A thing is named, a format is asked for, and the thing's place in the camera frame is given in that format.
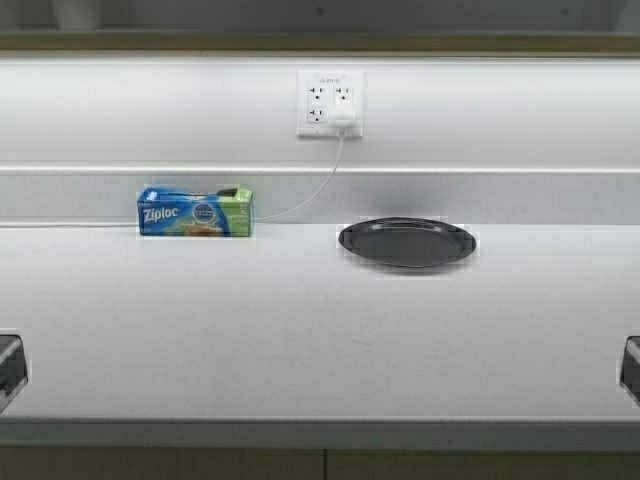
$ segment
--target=white countertop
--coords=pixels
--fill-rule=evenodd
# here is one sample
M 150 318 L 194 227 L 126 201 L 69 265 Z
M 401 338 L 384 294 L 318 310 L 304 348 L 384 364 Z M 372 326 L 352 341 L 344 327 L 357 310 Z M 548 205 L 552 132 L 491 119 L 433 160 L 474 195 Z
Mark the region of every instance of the white countertop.
M 467 228 L 430 274 L 336 225 L 250 239 L 0 230 L 0 327 L 31 381 L 3 421 L 633 422 L 640 227 Z

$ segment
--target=cabinet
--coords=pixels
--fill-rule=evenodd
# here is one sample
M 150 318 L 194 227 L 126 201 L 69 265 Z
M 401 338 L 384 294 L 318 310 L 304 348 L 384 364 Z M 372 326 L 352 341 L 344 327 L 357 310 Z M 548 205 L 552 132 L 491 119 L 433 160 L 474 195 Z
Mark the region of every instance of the cabinet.
M 640 52 L 640 0 L 0 0 L 4 49 Z
M 615 480 L 636 453 L 2 448 L 3 480 Z

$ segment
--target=ziploc logo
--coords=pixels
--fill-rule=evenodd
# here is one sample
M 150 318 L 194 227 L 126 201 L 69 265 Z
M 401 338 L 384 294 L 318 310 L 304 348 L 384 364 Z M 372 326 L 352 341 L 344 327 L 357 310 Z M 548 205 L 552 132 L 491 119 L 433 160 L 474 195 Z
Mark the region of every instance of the ziploc logo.
M 143 210 L 144 221 L 145 223 L 156 223 L 160 220 L 177 217 L 179 211 L 178 208 L 145 208 Z
M 207 203 L 196 205 L 193 209 L 193 216 L 196 221 L 200 223 L 211 223 L 216 219 L 216 213 L 213 207 Z

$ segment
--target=countertop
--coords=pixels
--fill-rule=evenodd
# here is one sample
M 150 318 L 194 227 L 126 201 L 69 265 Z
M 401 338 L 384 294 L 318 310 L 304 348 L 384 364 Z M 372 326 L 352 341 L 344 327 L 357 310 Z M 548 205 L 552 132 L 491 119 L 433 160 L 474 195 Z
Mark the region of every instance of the countertop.
M 339 225 L 2 229 L 31 379 L 0 443 L 640 449 L 618 385 L 640 227 L 466 228 L 477 252 L 427 273 L 359 260 Z

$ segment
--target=ziploc box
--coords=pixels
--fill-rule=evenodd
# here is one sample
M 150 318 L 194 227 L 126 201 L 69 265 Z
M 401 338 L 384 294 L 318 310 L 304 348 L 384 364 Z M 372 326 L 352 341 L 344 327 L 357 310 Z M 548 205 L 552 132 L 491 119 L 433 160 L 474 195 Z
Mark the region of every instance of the ziploc box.
M 142 235 L 248 237 L 253 231 L 253 194 L 228 188 L 215 194 L 166 187 L 138 198 Z

